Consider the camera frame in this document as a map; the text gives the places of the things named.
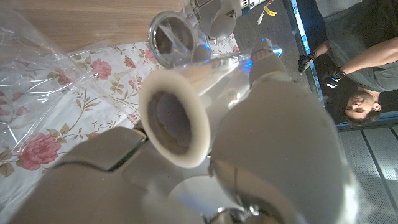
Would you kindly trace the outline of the person's black-gloved right hand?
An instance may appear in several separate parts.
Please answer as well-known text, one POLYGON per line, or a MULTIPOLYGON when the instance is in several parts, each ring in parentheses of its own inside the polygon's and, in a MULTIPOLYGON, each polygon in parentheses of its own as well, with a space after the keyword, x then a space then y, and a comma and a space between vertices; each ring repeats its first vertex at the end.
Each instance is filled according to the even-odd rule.
POLYGON ((346 76, 345 72, 341 71, 339 68, 327 73, 323 79, 323 84, 328 88, 336 88, 338 82, 346 76))

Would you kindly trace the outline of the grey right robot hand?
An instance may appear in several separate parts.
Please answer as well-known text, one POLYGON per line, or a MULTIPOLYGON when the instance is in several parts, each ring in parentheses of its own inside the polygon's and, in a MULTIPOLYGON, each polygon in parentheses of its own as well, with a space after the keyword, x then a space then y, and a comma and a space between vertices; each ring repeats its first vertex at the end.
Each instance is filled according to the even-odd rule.
POLYGON ((335 124, 269 40, 150 73, 139 109, 63 156, 11 223, 354 223, 335 124))

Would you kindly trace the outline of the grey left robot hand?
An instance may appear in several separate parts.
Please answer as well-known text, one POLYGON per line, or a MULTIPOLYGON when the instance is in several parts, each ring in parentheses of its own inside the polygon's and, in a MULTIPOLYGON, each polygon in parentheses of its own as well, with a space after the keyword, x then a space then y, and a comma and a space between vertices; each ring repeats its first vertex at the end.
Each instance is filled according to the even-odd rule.
POLYGON ((185 1, 183 9, 208 40, 218 44, 233 33, 236 19, 247 6, 247 0, 189 0, 185 1))

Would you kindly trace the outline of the person's black-gloved left hand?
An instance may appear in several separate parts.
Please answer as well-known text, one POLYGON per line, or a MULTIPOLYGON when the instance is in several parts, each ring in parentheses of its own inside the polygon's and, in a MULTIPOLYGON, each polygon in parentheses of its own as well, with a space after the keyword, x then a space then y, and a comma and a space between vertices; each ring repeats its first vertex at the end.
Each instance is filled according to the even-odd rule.
POLYGON ((316 52, 312 52, 308 55, 301 55, 298 60, 298 72, 303 74, 306 69, 310 67, 313 61, 318 57, 316 52))

